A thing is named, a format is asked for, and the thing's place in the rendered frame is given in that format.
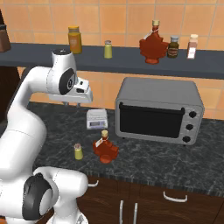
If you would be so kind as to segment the dark wood cupboard door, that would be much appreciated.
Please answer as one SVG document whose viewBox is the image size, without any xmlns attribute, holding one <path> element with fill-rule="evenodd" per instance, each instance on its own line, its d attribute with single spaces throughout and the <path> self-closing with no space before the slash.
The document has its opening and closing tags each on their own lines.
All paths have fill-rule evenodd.
<svg viewBox="0 0 224 224">
<path fill-rule="evenodd" d="M 129 210 L 129 222 L 133 224 L 134 206 Z M 208 212 L 181 203 L 157 203 L 139 200 L 136 224 L 213 224 L 216 212 Z"/>
<path fill-rule="evenodd" d="M 89 224 L 119 224 L 119 205 L 105 206 L 85 196 L 78 198 L 79 209 L 86 215 Z M 123 202 L 122 224 L 129 224 L 128 208 Z"/>
</svg>

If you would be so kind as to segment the dark wood drawer front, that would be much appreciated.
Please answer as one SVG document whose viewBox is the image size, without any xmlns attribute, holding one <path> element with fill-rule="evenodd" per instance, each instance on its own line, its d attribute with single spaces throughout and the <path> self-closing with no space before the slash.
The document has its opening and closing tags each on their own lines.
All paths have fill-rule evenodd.
<svg viewBox="0 0 224 224">
<path fill-rule="evenodd" d="M 105 206 L 120 204 L 121 200 L 129 200 L 138 197 L 141 192 L 141 186 L 137 183 L 120 181 L 112 178 L 99 178 L 88 176 L 90 184 L 97 184 L 95 187 L 89 187 L 85 197 L 92 201 L 101 203 Z"/>
<path fill-rule="evenodd" d="M 150 185 L 143 185 L 141 187 L 141 197 L 148 201 L 156 201 L 157 203 L 171 202 L 164 198 L 163 191 L 165 191 L 167 196 L 177 199 L 183 199 L 187 195 L 187 202 L 181 204 L 204 209 L 208 212 L 218 213 L 223 202 L 223 198 L 219 197 Z"/>
</svg>

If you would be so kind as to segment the yellow-green shaker grey cap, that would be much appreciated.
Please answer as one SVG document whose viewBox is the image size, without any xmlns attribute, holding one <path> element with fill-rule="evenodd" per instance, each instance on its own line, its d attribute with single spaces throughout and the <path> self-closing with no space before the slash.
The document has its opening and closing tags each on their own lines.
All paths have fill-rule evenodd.
<svg viewBox="0 0 224 224">
<path fill-rule="evenodd" d="M 83 159 L 83 153 L 82 153 L 82 148 L 79 143 L 76 143 L 74 145 L 74 157 L 76 160 L 82 160 Z"/>
<path fill-rule="evenodd" d="M 111 59 L 112 58 L 112 42 L 110 40 L 105 41 L 104 58 L 105 59 Z"/>
</svg>

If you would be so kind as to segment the dark brown jar grey lid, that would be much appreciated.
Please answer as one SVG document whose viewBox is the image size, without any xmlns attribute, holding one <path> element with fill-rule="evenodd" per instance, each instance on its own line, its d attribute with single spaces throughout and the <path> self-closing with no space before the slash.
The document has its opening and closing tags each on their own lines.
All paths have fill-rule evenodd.
<svg viewBox="0 0 224 224">
<path fill-rule="evenodd" d="M 168 45 L 167 49 L 167 57 L 168 58 L 176 58 L 179 52 L 179 37 L 171 36 L 171 42 Z"/>
</svg>

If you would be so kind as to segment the grey toaster oven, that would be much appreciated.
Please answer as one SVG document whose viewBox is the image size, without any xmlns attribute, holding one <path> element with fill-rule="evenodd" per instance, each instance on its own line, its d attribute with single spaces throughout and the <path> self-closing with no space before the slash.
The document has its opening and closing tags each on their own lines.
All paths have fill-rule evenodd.
<svg viewBox="0 0 224 224">
<path fill-rule="evenodd" d="M 119 104 L 157 109 L 185 109 L 178 138 L 163 136 L 147 136 L 120 131 Z M 189 116 L 191 111 L 197 115 Z M 160 80 L 149 78 L 126 77 L 121 85 L 115 100 L 115 133 L 119 137 L 150 140 L 156 142 L 192 145 L 197 139 L 204 105 L 199 91 L 194 82 L 189 80 Z M 193 129 L 186 129 L 187 124 L 192 124 Z M 188 136 L 191 141 L 185 143 L 183 137 Z"/>
</svg>

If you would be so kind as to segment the pink spice bottle white label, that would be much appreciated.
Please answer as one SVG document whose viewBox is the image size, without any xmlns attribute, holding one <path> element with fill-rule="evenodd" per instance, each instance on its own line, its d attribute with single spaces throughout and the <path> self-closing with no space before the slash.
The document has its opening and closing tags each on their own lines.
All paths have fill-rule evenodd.
<svg viewBox="0 0 224 224">
<path fill-rule="evenodd" d="M 197 34 L 192 34 L 190 36 L 188 47 L 187 47 L 187 58 L 189 60 L 193 60 L 195 58 L 196 49 L 198 45 L 198 37 L 199 36 Z"/>
</svg>

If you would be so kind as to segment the dark wood cabinet side panel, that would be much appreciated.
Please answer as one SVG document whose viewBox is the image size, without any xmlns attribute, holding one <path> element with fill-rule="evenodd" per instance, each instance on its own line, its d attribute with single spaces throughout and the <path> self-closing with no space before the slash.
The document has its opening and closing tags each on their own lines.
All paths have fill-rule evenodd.
<svg viewBox="0 0 224 224">
<path fill-rule="evenodd" d="M 7 106 L 20 81 L 18 69 L 0 66 L 0 122 L 5 119 Z"/>
</svg>

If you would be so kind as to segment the amber jar yellow lid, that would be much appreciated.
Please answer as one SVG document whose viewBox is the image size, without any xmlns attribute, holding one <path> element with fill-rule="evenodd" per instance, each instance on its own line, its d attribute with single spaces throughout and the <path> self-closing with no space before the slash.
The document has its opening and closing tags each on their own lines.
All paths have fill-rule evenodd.
<svg viewBox="0 0 224 224">
<path fill-rule="evenodd" d="M 81 33 L 78 26 L 68 27 L 68 42 L 72 53 L 82 53 Z"/>
</svg>

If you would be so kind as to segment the dark grey wall shelf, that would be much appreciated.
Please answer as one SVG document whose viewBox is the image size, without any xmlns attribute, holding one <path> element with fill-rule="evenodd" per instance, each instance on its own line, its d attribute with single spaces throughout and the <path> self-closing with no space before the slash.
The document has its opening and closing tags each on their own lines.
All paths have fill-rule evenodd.
<svg viewBox="0 0 224 224">
<path fill-rule="evenodd" d="M 52 51 L 68 48 L 68 45 L 13 43 L 9 51 L 0 52 L 0 66 L 51 67 Z M 77 68 L 81 71 L 224 80 L 224 51 L 198 50 L 194 59 L 188 59 L 186 51 L 180 49 L 177 58 L 164 57 L 158 64 L 151 65 L 144 61 L 136 47 L 114 46 L 111 59 L 103 57 L 103 50 L 102 46 L 83 46 L 82 53 L 75 56 Z"/>
</svg>

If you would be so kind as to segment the white kitchen scale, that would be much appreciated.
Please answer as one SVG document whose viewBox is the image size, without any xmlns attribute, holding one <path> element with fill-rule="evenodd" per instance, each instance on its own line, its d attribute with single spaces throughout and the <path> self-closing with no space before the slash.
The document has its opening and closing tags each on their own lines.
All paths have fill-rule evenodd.
<svg viewBox="0 0 224 224">
<path fill-rule="evenodd" d="M 105 108 L 90 109 L 87 112 L 87 129 L 104 130 L 108 127 L 108 115 Z"/>
</svg>

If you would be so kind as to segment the red maple-leaf syrup bottle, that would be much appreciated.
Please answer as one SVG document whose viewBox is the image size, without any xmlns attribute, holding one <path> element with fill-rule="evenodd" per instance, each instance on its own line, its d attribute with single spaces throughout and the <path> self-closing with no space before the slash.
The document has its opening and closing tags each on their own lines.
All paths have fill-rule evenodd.
<svg viewBox="0 0 224 224">
<path fill-rule="evenodd" d="M 160 22 L 158 20 L 152 21 L 151 31 L 139 41 L 140 54 L 145 57 L 145 62 L 155 65 L 160 58 L 166 55 L 168 43 L 159 36 Z"/>
<path fill-rule="evenodd" d="M 106 129 L 101 132 L 101 138 L 93 142 L 93 150 L 103 164 L 109 164 L 116 159 L 119 152 L 119 148 L 109 141 L 109 132 Z"/>
</svg>

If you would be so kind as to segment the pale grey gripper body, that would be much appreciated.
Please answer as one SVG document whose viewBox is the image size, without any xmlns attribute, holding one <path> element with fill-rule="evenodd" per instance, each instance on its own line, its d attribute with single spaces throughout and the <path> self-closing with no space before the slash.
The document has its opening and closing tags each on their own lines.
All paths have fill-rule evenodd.
<svg viewBox="0 0 224 224">
<path fill-rule="evenodd" d="M 49 94 L 49 99 L 57 102 L 75 102 L 75 103 L 91 103 L 93 101 L 93 92 L 91 87 L 88 88 L 86 93 L 77 93 L 73 88 L 65 95 Z"/>
</svg>

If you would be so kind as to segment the black toaster oven door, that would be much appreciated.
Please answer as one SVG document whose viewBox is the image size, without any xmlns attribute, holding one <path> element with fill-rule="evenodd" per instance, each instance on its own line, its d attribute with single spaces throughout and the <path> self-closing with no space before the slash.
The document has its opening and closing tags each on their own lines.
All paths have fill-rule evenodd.
<svg viewBox="0 0 224 224">
<path fill-rule="evenodd" d="M 183 115 L 120 109 L 120 131 L 178 138 Z"/>
</svg>

